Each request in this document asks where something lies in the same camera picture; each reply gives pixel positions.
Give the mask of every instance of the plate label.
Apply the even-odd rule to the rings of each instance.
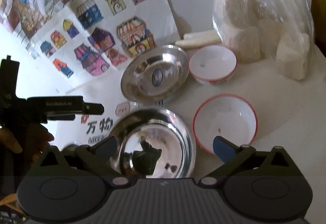
[[[153,74],[152,74],[152,84],[153,84],[153,86],[159,87],[161,85],[162,79],[163,79],[162,70],[160,68],[155,69]]]

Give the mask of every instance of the table surface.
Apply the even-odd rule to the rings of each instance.
[[[169,2],[180,35],[211,29],[213,0]],[[8,34],[5,36],[2,40],[5,46],[16,41]],[[4,58],[4,50],[2,51],[1,56]],[[18,96],[61,94],[61,91],[59,93],[55,87],[51,87],[52,81],[46,76],[46,66],[34,66],[30,58],[22,55],[21,47],[14,47],[5,53],[11,53],[12,59],[21,62]],[[326,58],[317,48],[310,68],[311,73],[303,82],[278,75],[275,65],[269,60],[239,65],[232,81],[220,86],[202,86],[190,77],[166,106],[191,128],[195,111],[211,96],[233,93],[248,100],[258,117],[258,132],[253,147],[257,150],[270,150],[275,145],[281,145],[288,151],[314,192],[306,218],[312,224],[321,224],[326,220]],[[52,133],[55,133],[55,128],[55,124],[50,124]],[[221,164],[217,157],[197,147],[193,177],[198,180]]]

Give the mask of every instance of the stainless steel bowl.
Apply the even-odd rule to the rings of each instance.
[[[174,113],[159,107],[143,107],[122,117],[108,137],[117,139],[118,155],[111,166],[123,175],[136,175],[132,164],[134,151],[142,151],[145,140],[162,154],[154,173],[148,178],[189,177],[196,159],[196,142],[183,121]]]
[[[152,104],[175,93],[188,73],[188,56],[181,48],[160,46],[130,63],[121,78],[121,91],[133,103]]]

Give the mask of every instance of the plastic bag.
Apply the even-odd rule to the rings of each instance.
[[[295,80],[307,75],[314,24],[306,0],[214,0],[213,25],[238,61],[275,59]]]

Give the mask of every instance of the white bowl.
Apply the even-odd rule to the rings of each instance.
[[[237,95],[220,94],[205,101],[196,111],[192,130],[197,144],[210,153],[213,140],[222,136],[241,146],[251,144],[258,127],[252,106]]]
[[[221,45],[203,47],[189,60],[189,71],[201,84],[229,81],[236,67],[237,58],[233,51]]]

